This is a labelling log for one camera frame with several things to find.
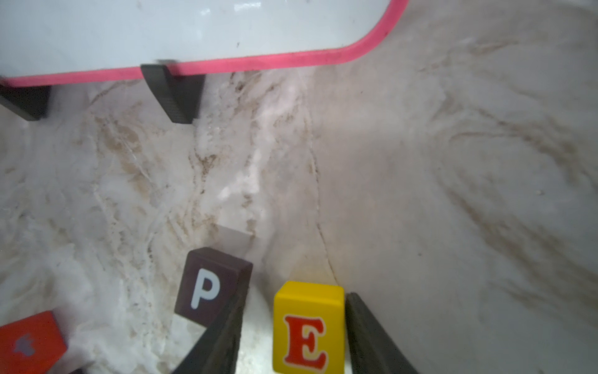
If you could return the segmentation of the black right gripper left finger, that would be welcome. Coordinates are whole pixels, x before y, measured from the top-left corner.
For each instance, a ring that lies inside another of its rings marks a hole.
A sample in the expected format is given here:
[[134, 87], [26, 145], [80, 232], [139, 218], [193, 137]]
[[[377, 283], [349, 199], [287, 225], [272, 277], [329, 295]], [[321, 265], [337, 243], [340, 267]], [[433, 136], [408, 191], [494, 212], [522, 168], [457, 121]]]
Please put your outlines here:
[[241, 279], [175, 373], [236, 372], [247, 292], [248, 281]]

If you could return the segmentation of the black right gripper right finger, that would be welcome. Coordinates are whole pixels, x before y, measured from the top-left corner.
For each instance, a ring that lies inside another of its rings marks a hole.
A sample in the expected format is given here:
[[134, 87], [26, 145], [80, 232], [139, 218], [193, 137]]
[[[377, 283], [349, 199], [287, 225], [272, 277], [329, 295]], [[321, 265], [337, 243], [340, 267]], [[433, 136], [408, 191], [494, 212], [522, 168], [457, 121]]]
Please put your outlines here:
[[353, 373], [417, 374], [355, 292], [346, 297], [345, 321]]

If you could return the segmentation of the dark brown P block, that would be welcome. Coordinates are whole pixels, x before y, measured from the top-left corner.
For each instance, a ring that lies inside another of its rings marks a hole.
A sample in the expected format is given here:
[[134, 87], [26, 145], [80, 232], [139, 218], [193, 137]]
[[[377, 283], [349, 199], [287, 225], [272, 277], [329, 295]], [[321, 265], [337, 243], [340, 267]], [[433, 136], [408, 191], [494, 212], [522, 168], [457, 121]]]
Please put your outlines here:
[[204, 247], [190, 251], [185, 260], [174, 312], [208, 327], [217, 315], [249, 289], [253, 264], [249, 261]]

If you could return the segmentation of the yellow E block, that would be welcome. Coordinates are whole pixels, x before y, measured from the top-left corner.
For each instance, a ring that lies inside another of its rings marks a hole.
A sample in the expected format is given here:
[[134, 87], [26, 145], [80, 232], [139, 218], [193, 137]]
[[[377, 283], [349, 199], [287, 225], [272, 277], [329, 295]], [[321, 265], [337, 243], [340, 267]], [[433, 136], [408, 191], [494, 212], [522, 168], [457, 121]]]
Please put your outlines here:
[[273, 370], [344, 373], [345, 332], [343, 288], [286, 282], [273, 302]]

